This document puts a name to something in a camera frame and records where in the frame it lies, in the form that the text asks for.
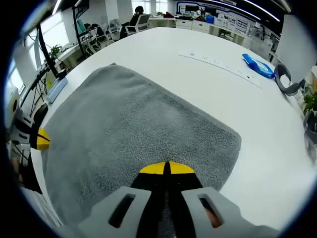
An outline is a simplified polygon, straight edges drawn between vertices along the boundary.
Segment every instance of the green plant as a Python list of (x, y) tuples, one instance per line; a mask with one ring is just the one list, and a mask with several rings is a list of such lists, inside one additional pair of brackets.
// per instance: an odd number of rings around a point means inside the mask
[(312, 95), (305, 95), (304, 115), (310, 110), (317, 111), (317, 92)]
[(49, 55), (52, 59), (56, 59), (57, 58), (57, 55), (59, 54), (60, 52), (60, 49), (61, 49), (61, 46), (60, 45), (56, 45), (56, 46), (53, 46), (51, 48), (51, 52), (49, 52)]

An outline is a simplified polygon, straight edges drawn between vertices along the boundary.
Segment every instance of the gray towel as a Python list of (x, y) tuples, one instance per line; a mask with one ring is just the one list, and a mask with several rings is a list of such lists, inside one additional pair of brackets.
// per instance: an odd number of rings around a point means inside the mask
[(241, 146), (226, 125), (115, 64), (94, 71), (45, 130), (51, 137), (43, 152), (46, 186), (65, 224), (87, 218), (97, 202), (158, 162), (187, 164), (203, 186), (220, 190)]

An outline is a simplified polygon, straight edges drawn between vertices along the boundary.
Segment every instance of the computer monitor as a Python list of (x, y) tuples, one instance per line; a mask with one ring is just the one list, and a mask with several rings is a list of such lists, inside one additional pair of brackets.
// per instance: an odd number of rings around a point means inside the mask
[(79, 0), (76, 4), (75, 15), (78, 19), (85, 11), (89, 9), (89, 0)]
[(218, 16), (217, 9), (214, 7), (205, 6), (205, 12), (208, 12), (211, 16)]
[(193, 5), (186, 5), (185, 6), (185, 11), (198, 11), (199, 10), (199, 6), (193, 6)]

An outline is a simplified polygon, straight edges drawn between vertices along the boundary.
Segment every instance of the white table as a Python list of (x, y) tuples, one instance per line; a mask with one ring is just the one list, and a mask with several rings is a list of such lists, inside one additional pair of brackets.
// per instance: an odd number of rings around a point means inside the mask
[[(82, 45), (84, 46), (84, 44), (87, 43), (88, 40), (94, 40), (96, 39), (96, 35), (93, 35), (91, 38), (86, 38), (84, 40), (81, 41)], [(66, 59), (70, 59), (70, 64), (72, 67), (75, 67), (77, 65), (76, 60), (71, 59), (71, 56), (76, 52), (80, 50), (79, 44), (73, 45), (71, 47), (69, 47), (66, 51), (64, 51), (63, 53), (61, 53), (58, 56), (58, 59), (55, 59), (55, 66), (59, 66), (62, 61), (66, 60)]]
[[(248, 70), (260, 80), (261, 89), (221, 68), (181, 57), (178, 53), (182, 50), (214, 55)], [(95, 69), (115, 62), (135, 70), (240, 134), (239, 158), (220, 193), (237, 204), (248, 221), (281, 230), (306, 200), (316, 169), (305, 151), (295, 99), (285, 97), (274, 81), (247, 68), (243, 53), (265, 61), (233, 42), (195, 31), (154, 28), (129, 36), (89, 57), (67, 75), (68, 84), (49, 106), (42, 126)], [(37, 150), (31, 153), (47, 196), (41, 154)]]

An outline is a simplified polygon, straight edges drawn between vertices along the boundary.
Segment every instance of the white label strip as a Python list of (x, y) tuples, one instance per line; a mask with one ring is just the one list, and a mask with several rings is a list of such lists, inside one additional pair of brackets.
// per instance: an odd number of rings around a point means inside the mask
[(199, 60), (199, 61), (202, 61), (202, 62), (205, 62), (205, 63), (209, 63), (209, 64), (212, 64), (214, 66), (217, 66), (219, 68), (222, 68), (226, 71), (229, 71), (247, 81), (249, 81), (250, 83), (258, 86), (259, 88), (261, 88), (261, 85), (260, 85), (260, 81), (258, 78), (255, 78), (253, 77), (252, 75), (248, 74), (245, 72), (245, 70), (243, 69), (236, 69), (234, 67), (231, 67), (217, 59), (215, 59), (214, 57), (212, 56), (207, 56), (207, 55), (203, 55), (203, 54), (198, 54), (198, 53), (194, 53), (194, 52), (179, 52), (179, 55), (180, 56), (184, 56), (184, 57), (187, 57), (187, 58), (192, 58), (192, 59), (195, 59), (195, 60)]

